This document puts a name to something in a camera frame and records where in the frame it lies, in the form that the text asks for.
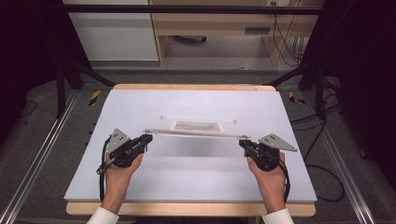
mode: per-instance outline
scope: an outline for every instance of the white sleeve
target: white sleeve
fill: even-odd
[[[293,224],[287,208],[262,216],[265,224]]]
[[[97,207],[87,224],[116,224],[119,216],[107,211],[103,207]]]

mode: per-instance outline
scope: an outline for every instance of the white cabinet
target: white cabinet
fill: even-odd
[[[65,4],[147,5],[147,0],[64,0]],[[90,61],[158,61],[149,13],[69,13]]]

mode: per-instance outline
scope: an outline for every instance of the metal frame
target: metal frame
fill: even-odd
[[[20,183],[20,186],[18,187],[11,201],[8,203],[7,208],[1,214],[0,216],[1,224],[13,223],[18,213],[20,212],[24,201],[29,195],[29,192],[32,189],[33,184],[35,183],[35,180],[37,179],[38,174],[40,173],[41,168],[43,167],[44,162],[46,161],[46,158],[50,154],[52,147],[55,144],[55,141],[59,133],[61,132],[70,114],[70,111],[73,108],[77,96],[78,96],[78,91],[71,92],[64,113],[59,119],[55,120],[44,143],[41,145],[41,148],[38,150],[37,155],[35,156],[35,160],[32,162],[29,170],[27,171],[25,177]]]
[[[142,6],[142,5],[43,5],[39,9],[84,13],[200,13],[323,15],[340,12],[322,7],[226,7],[226,6]]]
[[[139,6],[139,5],[38,5],[40,10],[60,10],[66,12],[85,13],[201,13],[201,14],[276,14],[276,15],[324,15],[338,13],[340,10],[323,9],[321,7],[207,7],[207,6]],[[56,119],[49,135],[38,151],[35,160],[22,180],[17,192],[8,204],[6,210],[0,216],[0,223],[12,223],[28,196],[38,174],[50,154],[51,148],[56,141],[72,107],[78,92],[73,91],[68,100],[67,108],[59,119]],[[330,133],[324,130],[324,141],[329,155],[337,169],[338,174],[346,185],[346,193],[354,207],[361,223],[375,223],[374,218],[361,196],[361,193],[343,162],[333,142]]]

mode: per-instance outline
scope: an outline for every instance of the human hand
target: human hand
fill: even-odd
[[[120,168],[110,165],[106,170],[106,194],[101,207],[107,211],[117,214],[125,200],[126,192],[131,181],[132,174],[140,166],[143,160],[143,153],[138,155],[132,165],[127,168]]]
[[[285,161],[285,154],[279,152],[279,158]],[[262,195],[267,213],[273,213],[286,208],[284,202],[286,177],[280,167],[277,166],[274,170],[265,172],[250,157],[247,157],[247,164],[259,184],[260,194]]]

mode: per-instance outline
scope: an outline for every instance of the wooden table edge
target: wooden table edge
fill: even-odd
[[[92,215],[99,202],[69,202],[69,215]],[[292,217],[312,217],[313,203],[287,203]],[[124,203],[119,215],[138,217],[259,217],[266,214],[262,203]]]
[[[255,85],[186,85],[186,84],[117,84],[113,90],[178,91],[276,91],[272,86]]]

